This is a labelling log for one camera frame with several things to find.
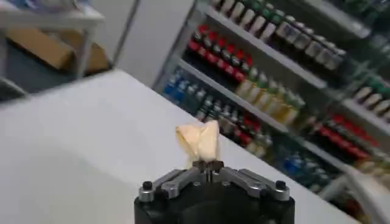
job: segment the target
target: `storage rack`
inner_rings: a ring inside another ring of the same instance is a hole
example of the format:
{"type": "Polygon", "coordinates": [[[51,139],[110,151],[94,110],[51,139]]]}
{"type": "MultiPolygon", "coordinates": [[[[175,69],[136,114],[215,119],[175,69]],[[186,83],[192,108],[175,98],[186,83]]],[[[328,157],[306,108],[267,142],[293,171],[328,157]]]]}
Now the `storage rack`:
{"type": "MultiPolygon", "coordinates": [[[[42,14],[21,10],[7,0],[0,0],[0,38],[5,38],[6,29],[15,27],[83,30],[83,42],[76,52],[74,68],[75,78],[81,79],[90,57],[95,29],[104,22],[104,16],[88,4],[82,4],[79,8],[73,12],[42,14]]],[[[23,95],[28,94],[22,87],[7,79],[5,74],[0,74],[0,82],[23,95]]]]}
{"type": "MultiPolygon", "coordinates": [[[[303,0],[300,3],[306,4],[305,7],[314,8],[317,12],[319,12],[320,16],[323,16],[331,23],[336,24],[343,31],[349,35],[354,36],[354,38],[364,39],[372,33],[372,29],[366,24],[362,23],[359,19],[348,15],[342,10],[337,9],[326,0],[303,0]]],[[[262,42],[260,39],[252,36],[250,33],[240,28],[240,26],[236,25],[233,21],[220,14],[213,7],[209,6],[206,1],[198,1],[194,11],[195,12],[193,12],[193,15],[197,16],[189,16],[189,19],[182,30],[182,35],[177,40],[173,54],[167,60],[166,66],[161,72],[161,76],[158,82],[156,82],[154,85],[154,90],[156,90],[158,93],[161,93],[164,84],[168,81],[169,76],[174,72],[174,68],[176,66],[181,67],[182,69],[192,74],[195,78],[208,85],[210,88],[221,93],[226,98],[236,103],[238,106],[253,114],[260,121],[268,124],[270,127],[273,127],[275,130],[281,133],[287,133],[305,149],[322,158],[324,161],[340,170],[341,173],[344,173],[344,175],[332,181],[325,188],[325,190],[332,188],[332,194],[341,192],[347,185],[347,183],[344,181],[346,180],[346,176],[351,172],[360,173],[360,171],[342,162],[340,159],[327,153],[325,150],[322,150],[321,147],[313,144],[310,139],[297,136],[288,127],[280,124],[266,113],[261,112],[246,100],[241,99],[235,93],[231,92],[229,89],[225,88],[215,80],[209,78],[208,75],[197,70],[188,64],[185,60],[181,59],[181,55],[185,51],[187,43],[190,40],[191,33],[193,33],[197,25],[203,21],[208,20],[219,24],[221,27],[223,27],[225,32],[234,33],[234,35],[238,36],[240,39],[251,45],[252,51],[261,52],[261,54],[265,55],[267,58],[274,60],[281,67],[284,67],[285,69],[292,72],[297,77],[297,79],[302,80],[310,86],[318,89],[318,91],[323,92],[324,95],[329,98],[328,101],[331,108],[337,108],[337,111],[341,111],[343,114],[347,113],[348,115],[351,115],[354,120],[356,119],[362,126],[367,127],[369,132],[373,131],[378,133],[380,140],[386,141],[386,138],[390,136],[390,125],[387,124],[384,120],[375,117],[372,113],[357,105],[357,103],[350,99],[350,96],[354,90],[353,85],[348,85],[348,87],[343,90],[332,88],[326,81],[313,74],[313,72],[305,69],[289,57],[283,55],[279,51],[262,42]]],[[[354,70],[354,74],[360,74],[367,71],[370,73],[371,71],[368,70],[366,65],[367,63],[358,63],[358,66],[354,70]]],[[[371,153],[382,152],[381,149],[375,147],[369,148],[369,151],[371,153]]],[[[320,192],[319,195],[323,197],[324,200],[328,200],[328,195],[326,192],[320,192]]],[[[364,201],[360,200],[361,197],[357,197],[356,199],[359,200],[360,203],[364,203],[364,201]]]]}

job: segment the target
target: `white surface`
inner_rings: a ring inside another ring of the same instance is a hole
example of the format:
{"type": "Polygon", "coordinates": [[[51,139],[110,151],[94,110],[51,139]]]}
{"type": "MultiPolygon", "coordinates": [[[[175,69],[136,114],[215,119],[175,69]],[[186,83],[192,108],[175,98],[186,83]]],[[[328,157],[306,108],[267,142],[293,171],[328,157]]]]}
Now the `white surface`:
{"type": "Polygon", "coordinates": [[[87,28],[104,21],[104,17],[86,5],[82,11],[61,14],[37,14],[20,10],[6,0],[0,0],[0,27],[87,28]]]}
{"type": "Polygon", "coordinates": [[[379,130],[390,136],[390,125],[387,124],[383,119],[377,117],[374,113],[371,113],[369,110],[365,109],[365,107],[357,104],[352,99],[346,99],[342,102],[342,104],[350,111],[356,113],[363,119],[370,122],[373,126],[377,127],[379,130]]]}
{"type": "Polygon", "coordinates": [[[308,5],[317,9],[328,19],[341,26],[346,31],[354,34],[358,38],[365,38],[371,33],[371,29],[366,27],[358,19],[346,14],[327,0],[304,0],[308,5]]]}
{"type": "Polygon", "coordinates": [[[90,4],[105,17],[104,23],[96,29],[95,42],[104,48],[110,60],[113,60],[133,3],[134,0],[90,0],[90,4]]]}
{"type": "MultiPolygon", "coordinates": [[[[114,71],[0,108],[0,223],[133,223],[144,180],[183,168],[175,127],[199,122],[114,71]]],[[[220,137],[226,165],[284,180],[296,223],[357,223],[220,137]]]]}
{"type": "Polygon", "coordinates": [[[227,88],[223,87],[218,82],[215,82],[213,79],[209,78],[207,75],[203,74],[187,62],[180,60],[179,66],[182,67],[184,70],[188,71],[204,83],[208,84],[210,87],[214,88],[218,92],[222,93],[224,96],[226,96],[231,101],[237,103],[239,106],[245,108],[247,111],[255,115],[257,118],[259,118],[261,121],[267,123],[268,125],[276,128],[277,130],[281,132],[287,132],[288,129],[282,125],[281,123],[275,121],[272,117],[268,116],[268,114],[260,111],[258,108],[254,107],[252,104],[247,102],[246,100],[243,100],[239,96],[237,96],[235,93],[231,92],[227,88]]]}
{"type": "Polygon", "coordinates": [[[390,223],[390,192],[372,176],[346,168],[347,185],[374,224],[390,223]]]}
{"type": "Polygon", "coordinates": [[[117,67],[152,87],[193,3],[194,0],[142,0],[117,67]]]}
{"type": "Polygon", "coordinates": [[[221,23],[222,25],[226,26],[232,32],[235,32],[243,39],[247,40],[250,44],[254,45],[257,49],[261,50],[269,57],[277,60],[280,64],[282,64],[282,66],[290,69],[293,73],[301,76],[301,78],[303,78],[313,86],[319,89],[325,88],[327,86],[327,83],[325,81],[316,77],[310,71],[307,71],[306,69],[302,68],[296,62],[292,61],[290,58],[279,53],[277,50],[274,50],[273,48],[271,48],[270,46],[262,42],[260,39],[254,37],[249,32],[246,32],[240,26],[237,26],[235,23],[227,19],[224,15],[217,12],[213,7],[209,7],[208,10],[206,11],[206,14],[210,18],[213,18],[219,23],[221,23]]]}

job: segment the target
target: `screw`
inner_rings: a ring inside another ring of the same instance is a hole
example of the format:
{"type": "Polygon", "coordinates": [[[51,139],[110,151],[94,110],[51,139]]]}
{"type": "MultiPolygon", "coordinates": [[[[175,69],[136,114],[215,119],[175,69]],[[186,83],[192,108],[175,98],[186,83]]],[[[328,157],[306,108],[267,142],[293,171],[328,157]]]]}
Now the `screw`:
{"type": "Polygon", "coordinates": [[[222,182],[222,186],[224,186],[224,187],[229,187],[229,186],[230,186],[230,182],[228,182],[228,181],[223,181],[223,182],[222,182]]]}
{"type": "Polygon", "coordinates": [[[150,191],[153,188],[153,183],[151,181],[145,181],[142,183],[142,189],[145,191],[150,191]]]}
{"type": "Polygon", "coordinates": [[[286,183],[284,181],[281,181],[281,180],[276,181],[275,187],[277,190],[280,190],[280,191],[287,190],[286,183]]]}

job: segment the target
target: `yellow bottle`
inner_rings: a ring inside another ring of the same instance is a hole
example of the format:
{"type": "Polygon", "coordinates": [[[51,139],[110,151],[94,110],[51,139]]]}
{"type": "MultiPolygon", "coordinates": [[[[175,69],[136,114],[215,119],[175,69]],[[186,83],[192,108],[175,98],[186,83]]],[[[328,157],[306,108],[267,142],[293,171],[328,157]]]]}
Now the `yellow bottle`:
{"type": "Polygon", "coordinates": [[[278,85],[275,81],[270,80],[269,86],[266,91],[264,91],[260,97],[257,98],[254,105],[259,109],[263,110],[263,108],[268,104],[268,102],[271,100],[272,95],[277,92],[278,85]]]}
{"type": "Polygon", "coordinates": [[[272,96],[268,105],[264,109],[264,112],[271,115],[275,113],[277,110],[279,110],[282,103],[284,102],[283,99],[285,95],[286,95],[286,88],[283,85],[279,84],[276,94],[272,96]]]}
{"type": "Polygon", "coordinates": [[[257,68],[252,67],[249,71],[248,78],[245,79],[239,87],[236,89],[236,94],[240,96],[241,98],[245,99],[245,97],[248,95],[249,91],[252,89],[254,84],[257,82],[258,79],[258,71],[257,68]]]}
{"type": "Polygon", "coordinates": [[[293,107],[286,113],[286,115],[281,120],[281,123],[285,126],[289,126],[294,122],[297,116],[300,113],[300,110],[306,105],[305,101],[303,101],[300,96],[296,97],[296,100],[293,103],[293,107]]]}
{"type": "Polygon", "coordinates": [[[287,91],[284,97],[283,103],[280,105],[279,109],[271,114],[275,120],[281,122],[286,116],[288,111],[293,107],[293,102],[295,101],[295,95],[290,90],[287,91]]]}
{"type": "Polygon", "coordinates": [[[245,97],[245,99],[250,102],[254,103],[256,99],[258,98],[259,94],[262,93],[263,90],[263,83],[267,83],[267,77],[264,73],[261,73],[259,78],[257,79],[257,82],[255,85],[253,85],[252,89],[248,92],[248,95],[245,97]]]}

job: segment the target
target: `red bottle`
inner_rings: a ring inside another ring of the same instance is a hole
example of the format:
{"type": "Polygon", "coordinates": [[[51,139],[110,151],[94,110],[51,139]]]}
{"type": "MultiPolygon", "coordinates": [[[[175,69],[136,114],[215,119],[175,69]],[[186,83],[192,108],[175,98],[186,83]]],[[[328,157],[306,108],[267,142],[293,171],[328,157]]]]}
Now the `red bottle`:
{"type": "Polygon", "coordinates": [[[244,74],[248,74],[250,67],[252,67],[252,65],[253,65],[252,57],[250,56],[250,54],[246,54],[243,63],[241,64],[241,71],[244,74]]]}
{"type": "Polygon", "coordinates": [[[208,26],[201,25],[198,29],[195,30],[192,39],[188,43],[188,47],[193,51],[198,51],[202,45],[203,37],[206,36],[208,32],[208,26]]]}
{"type": "Polygon", "coordinates": [[[218,37],[217,33],[212,31],[212,32],[208,33],[208,36],[204,39],[204,46],[208,50],[207,60],[211,64],[217,63],[218,58],[219,58],[218,57],[219,55],[216,55],[213,52],[213,46],[216,45],[215,42],[217,40],[217,37],[218,37]]]}

